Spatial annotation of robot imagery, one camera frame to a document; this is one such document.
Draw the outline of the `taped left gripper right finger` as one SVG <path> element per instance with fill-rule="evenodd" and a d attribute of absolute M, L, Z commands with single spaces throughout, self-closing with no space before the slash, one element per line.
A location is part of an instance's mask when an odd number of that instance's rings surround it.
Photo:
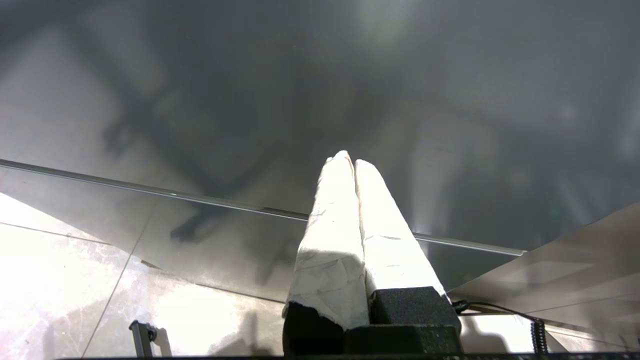
<path fill-rule="evenodd" d="M 461 330 L 444 286 L 381 173 L 359 159 L 355 182 L 371 324 Z"/>

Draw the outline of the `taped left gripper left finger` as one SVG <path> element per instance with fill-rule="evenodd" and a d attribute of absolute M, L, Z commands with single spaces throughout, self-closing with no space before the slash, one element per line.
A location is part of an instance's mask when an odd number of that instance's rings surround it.
<path fill-rule="evenodd" d="M 326 159 L 295 257 L 282 317 L 286 357 L 342 354 L 348 331 L 370 324 L 354 164 Z"/>

